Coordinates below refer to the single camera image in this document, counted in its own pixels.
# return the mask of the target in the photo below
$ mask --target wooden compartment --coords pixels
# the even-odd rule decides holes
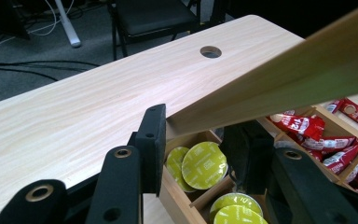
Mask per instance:
[[[332,115],[327,110],[319,105],[307,106],[296,109],[296,115],[310,116],[317,115],[325,122],[324,136],[348,136],[353,135],[358,138],[358,130],[352,128],[350,125]],[[295,148],[306,151],[303,147],[293,141],[286,132],[283,132],[276,127],[271,121],[266,118],[257,120],[277,141],[289,141]],[[202,141],[213,141],[220,143],[221,140],[211,131],[205,133],[191,134],[180,138],[173,139],[167,143],[166,155],[175,147],[192,147]],[[333,183],[343,186],[345,188],[355,191],[350,185],[345,182],[346,177],[350,174],[353,167],[358,163],[358,155],[354,161],[339,175],[335,175],[327,169],[321,162],[314,160],[320,170]],[[184,193],[176,184],[173,177],[164,167],[162,187],[160,193],[160,200],[167,209],[175,223],[210,223],[209,211],[212,203],[225,193],[232,191],[234,183],[226,176],[220,183],[208,190],[200,190],[195,193]],[[265,219],[269,221],[268,211],[266,211],[263,197],[254,196],[261,205]]]

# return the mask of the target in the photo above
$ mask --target light wood grain surface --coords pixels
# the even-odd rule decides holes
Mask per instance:
[[[0,102],[0,210],[38,179],[70,188],[100,172],[151,105],[166,104],[170,116],[300,41],[250,16]],[[205,58],[204,46],[223,55]],[[153,206],[145,223],[167,223]]]
[[[167,138],[358,94],[358,10],[167,118]]]

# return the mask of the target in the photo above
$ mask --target wooden table top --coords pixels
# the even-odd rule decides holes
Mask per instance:
[[[148,107],[166,104],[168,117],[301,41],[248,16],[0,102],[0,211],[36,180],[70,188],[99,173]],[[222,56],[202,56],[205,46]],[[146,203],[145,223],[172,222]]]

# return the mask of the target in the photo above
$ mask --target clamp hole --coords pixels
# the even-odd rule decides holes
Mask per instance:
[[[330,218],[332,223],[348,223],[348,219],[337,211],[327,211],[327,216]]]
[[[30,203],[42,201],[50,196],[53,190],[54,188],[50,184],[37,186],[25,195],[25,200]]]
[[[284,156],[291,160],[301,160],[302,156],[294,151],[285,151]]]
[[[108,222],[113,222],[113,221],[116,221],[118,220],[118,218],[120,217],[121,215],[121,212],[120,212],[120,209],[118,208],[111,208],[111,209],[108,209],[104,212],[103,214],[103,219],[105,221],[108,221]]]
[[[115,156],[117,158],[126,158],[126,157],[129,157],[130,154],[131,154],[131,151],[129,149],[126,149],[126,148],[118,149],[115,152]]]

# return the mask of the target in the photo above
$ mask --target gray carpet floor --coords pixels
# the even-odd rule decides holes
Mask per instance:
[[[78,61],[84,63],[95,63],[103,65],[113,61],[111,21],[106,6],[100,7],[92,2],[92,7],[86,2],[83,13],[78,18],[71,19],[71,22],[79,36],[82,46],[73,48],[67,36],[58,23],[49,35],[31,34],[30,40],[6,36],[6,42],[0,44],[0,63],[18,63],[31,61]],[[213,1],[201,1],[201,21],[208,21],[212,14]],[[35,30],[52,24],[52,21],[38,23],[28,29]],[[48,32],[51,29],[38,31],[39,34]],[[188,35],[179,34],[177,38]],[[129,54],[141,52],[157,45],[169,42],[170,36],[129,45]],[[121,50],[118,51],[118,58],[122,57]],[[31,91],[54,82],[48,77],[41,77],[40,74],[62,80],[75,76],[82,71],[92,69],[94,66],[80,63],[43,63],[43,65],[59,66],[61,69],[41,67],[6,67],[9,69],[21,70],[22,72],[0,71],[0,101]],[[30,74],[23,71],[31,71],[38,74]]]

